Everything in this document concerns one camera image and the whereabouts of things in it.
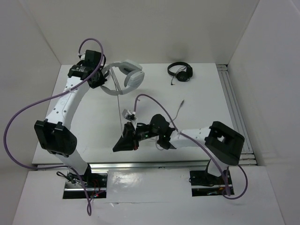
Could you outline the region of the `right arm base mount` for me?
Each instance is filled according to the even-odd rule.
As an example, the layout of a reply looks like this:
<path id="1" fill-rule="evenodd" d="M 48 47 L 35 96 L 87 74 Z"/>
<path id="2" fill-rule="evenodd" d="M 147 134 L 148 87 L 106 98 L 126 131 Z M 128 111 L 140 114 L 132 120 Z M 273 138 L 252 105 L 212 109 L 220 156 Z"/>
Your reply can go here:
<path id="1" fill-rule="evenodd" d="M 192 196 L 217 196 L 225 194 L 225 183 L 223 178 L 215 177 L 204 170 L 190 171 L 189 182 L 191 184 Z"/>

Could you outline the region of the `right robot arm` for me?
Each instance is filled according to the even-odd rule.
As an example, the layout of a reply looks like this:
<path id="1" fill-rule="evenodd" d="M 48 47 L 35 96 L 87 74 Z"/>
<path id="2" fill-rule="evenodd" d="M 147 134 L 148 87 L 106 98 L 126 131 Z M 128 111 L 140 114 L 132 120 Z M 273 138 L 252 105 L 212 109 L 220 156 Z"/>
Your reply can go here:
<path id="1" fill-rule="evenodd" d="M 157 144 L 164 150 L 203 147 L 210 158 L 204 173 L 210 184 L 220 180 L 221 172 L 227 167 L 239 164 L 245 138 L 220 121 L 204 128 L 178 131 L 161 114 L 154 115 L 149 124 L 137 123 L 132 116 L 127 120 L 113 152 L 137 150 L 141 141 L 153 137 L 158 138 Z"/>

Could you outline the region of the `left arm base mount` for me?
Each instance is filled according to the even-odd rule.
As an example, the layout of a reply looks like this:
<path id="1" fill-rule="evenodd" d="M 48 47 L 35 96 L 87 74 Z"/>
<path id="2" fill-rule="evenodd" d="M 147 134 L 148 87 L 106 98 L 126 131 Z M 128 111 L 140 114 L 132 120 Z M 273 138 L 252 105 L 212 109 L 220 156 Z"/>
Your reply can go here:
<path id="1" fill-rule="evenodd" d="M 106 198 L 108 172 L 92 172 L 91 167 L 88 166 L 86 173 L 81 175 L 82 182 L 74 171 L 66 174 L 58 171 L 56 175 L 65 179 L 63 199 L 86 198 L 83 188 L 86 188 L 89 198 Z"/>

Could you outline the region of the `white grey headphones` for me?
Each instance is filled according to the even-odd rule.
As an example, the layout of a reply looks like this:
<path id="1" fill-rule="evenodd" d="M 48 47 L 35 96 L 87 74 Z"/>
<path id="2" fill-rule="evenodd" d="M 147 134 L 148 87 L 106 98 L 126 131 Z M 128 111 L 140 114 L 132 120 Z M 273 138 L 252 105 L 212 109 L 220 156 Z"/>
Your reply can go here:
<path id="1" fill-rule="evenodd" d="M 115 76 L 113 68 L 118 68 L 120 72 L 126 76 L 124 80 L 124 89 L 120 88 L 120 84 Z M 100 88 L 106 94 L 111 96 L 125 95 L 137 89 L 143 82 L 145 76 L 142 66 L 132 60 L 125 60 L 107 64 L 106 66 L 104 66 L 102 72 L 104 74 L 108 73 L 108 75 L 112 77 L 114 84 L 116 85 L 116 90 L 111 90 L 103 85 L 100 86 Z"/>

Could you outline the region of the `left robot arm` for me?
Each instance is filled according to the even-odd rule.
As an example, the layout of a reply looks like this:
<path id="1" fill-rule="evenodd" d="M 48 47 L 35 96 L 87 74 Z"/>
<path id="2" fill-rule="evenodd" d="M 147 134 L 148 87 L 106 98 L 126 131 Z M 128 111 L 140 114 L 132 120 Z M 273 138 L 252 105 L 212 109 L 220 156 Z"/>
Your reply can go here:
<path id="1" fill-rule="evenodd" d="M 84 59 L 73 65 L 67 74 L 64 88 L 66 94 L 58 99 L 43 121 L 38 120 L 34 125 L 41 148 L 71 167 L 69 176 L 82 187 L 89 186 L 95 176 L 91 173 L 90 165 L 77 151 L 77 138 L 71 133 L 70 127 L 83 96 L 90 88 L 105 83 L 106 79 L 101 71 L 105 62 L 106 58 L 102 53 L 87 50 Z"/>

